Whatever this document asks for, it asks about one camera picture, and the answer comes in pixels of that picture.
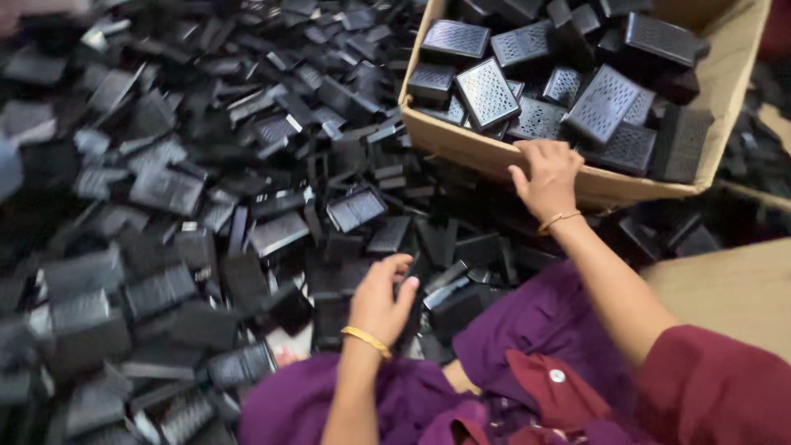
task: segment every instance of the maroon sleeve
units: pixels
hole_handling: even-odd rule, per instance
[[[791,367],[720,334],[662,333],[638,389],[640,425],[662,443],[791,443]]]

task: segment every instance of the button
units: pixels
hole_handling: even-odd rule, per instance
[[[549,371],[549,378],[551,378],[552,382],[555,383],[563,383],[566,381],[566,375],[563,374],[563,371],[560,371],[559,369],[553,369],[552,371]]]

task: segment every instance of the open box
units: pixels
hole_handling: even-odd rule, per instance
[[[419,148],[476,169],[495,180],[507,181],[508,165],[527,168],[516,147],[447,124],[410,108],[406,82],[418,64],[420,44],[435,18],[445,17],[450,0],[430,0],[412,51],[399,104],[412,143]],[[577,177],[580,205],[593,208],[625,207],[639,201],[681,198],[708,189],[725,144],[739,115],[750,73],[758,52],[771,0],[660,0],[654,16],[696,31],[711,43],[710,56],[697,68],[701,94],[691,106],[710,108],[715,121],[693,184],[669,184],[628,177],[585,166]]]

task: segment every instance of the cardboard box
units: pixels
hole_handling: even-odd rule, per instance
[[[791,239],[661,261],[641,276],[682,322],[791,360]]]
[[[405,82],[418,63],[420,43],[431,21],[445,16],[449,1],[430,0],[426,6]],[[691,185],[668,184],[586,166],[577,177],[581,206],[626,207],[640,201],[698,195],[711,186],[744,101],[770,6],[771,0],[698,0],[693,6],[684,0],[657,2],[654,15],[695,30],[712,45],[711,55],[698,65],[701,95],[692,102],[692,106],[710,108],[715,118],[697,176]],[[528,168],[516,147],[429,117],[410,108],[410,103],[404,86],[399,104],[415,146],[500,181],[509,181],[508,165]]]

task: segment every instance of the bracelet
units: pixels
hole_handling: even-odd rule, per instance
[[[579,215],[582,215],[581,211],[575,211],[574,213],[569,213],[568,215],[565,213],[558,213],[552,218],[549,218],[549,221],[546,221],[544,224],[542,224],[539,227],[539,235],[545,237],[549,234],[549,226],[551,226],[552,224],[555,224],[557,221],[560,221],[561,219],[568,219],[573,216],[579,216]]]
[[[393,357],[393,354],[390,353],[390,348],[385,346],[384,343],[377,340],[373,335],[367,333],[364,330],[347,326],[341,329],[341,333],[344,333],[346,335],[351,335],[352,337],[357,337],[360,340],[363,340],[365,343],[370,344],[371,346],[376,348],[377,351],[379,351],[379,353],[382,355],[382,358],[386,362]]]

